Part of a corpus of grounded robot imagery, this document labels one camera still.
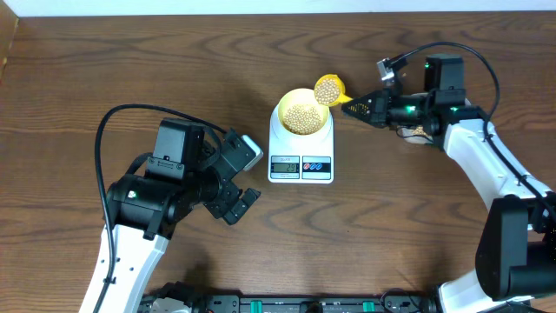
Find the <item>yellow measuring scoop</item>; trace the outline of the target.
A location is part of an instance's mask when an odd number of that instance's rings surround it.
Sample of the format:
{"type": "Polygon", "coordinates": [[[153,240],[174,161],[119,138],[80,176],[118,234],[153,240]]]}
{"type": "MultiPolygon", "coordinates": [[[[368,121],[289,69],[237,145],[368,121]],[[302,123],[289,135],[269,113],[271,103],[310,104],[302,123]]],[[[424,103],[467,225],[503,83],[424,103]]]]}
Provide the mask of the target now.
{"type": "Polygon", "coordinates": [[[314,97],[318,104],[334,107],[352,100],[346,95],[345,84],[335,74],[322,76],[314,86],[314,97]]]}

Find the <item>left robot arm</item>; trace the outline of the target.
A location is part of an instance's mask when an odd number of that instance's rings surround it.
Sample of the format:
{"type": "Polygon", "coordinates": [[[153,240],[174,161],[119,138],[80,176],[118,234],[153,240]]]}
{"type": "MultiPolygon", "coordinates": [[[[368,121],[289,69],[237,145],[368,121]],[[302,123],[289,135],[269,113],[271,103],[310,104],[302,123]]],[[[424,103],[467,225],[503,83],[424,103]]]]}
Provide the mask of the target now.
{"type": "Polygon", "coordinates": [[[233,182],[262,156],[247,135],[230,130],[216,146],[198,126],[159,130],[156,149],[138,156],[104,191],[105,226],[82,312],[135,312],[176,225],[197,204],[236,224],[260,196],[233,182]]]}

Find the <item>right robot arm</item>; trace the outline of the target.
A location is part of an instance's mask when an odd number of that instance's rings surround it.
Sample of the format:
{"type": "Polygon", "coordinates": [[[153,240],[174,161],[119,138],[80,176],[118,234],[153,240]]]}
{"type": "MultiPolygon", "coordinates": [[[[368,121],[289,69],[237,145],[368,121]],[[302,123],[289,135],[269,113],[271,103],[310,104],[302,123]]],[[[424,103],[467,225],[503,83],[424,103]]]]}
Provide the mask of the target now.
{"type": "Polygon", "coordinates": [[[474,268],[438,287],[428,312],[526,312],[526,302],[555,292],[555,193],[532,176],[497,136],[487,113],[467,100],[462,57],[425,61],[421,94],[402,92],[403,57],[377,66],[384,89],[342,105],[375,128],[422,128],[421,138],[465,172],[488,210],[474,268]]]}

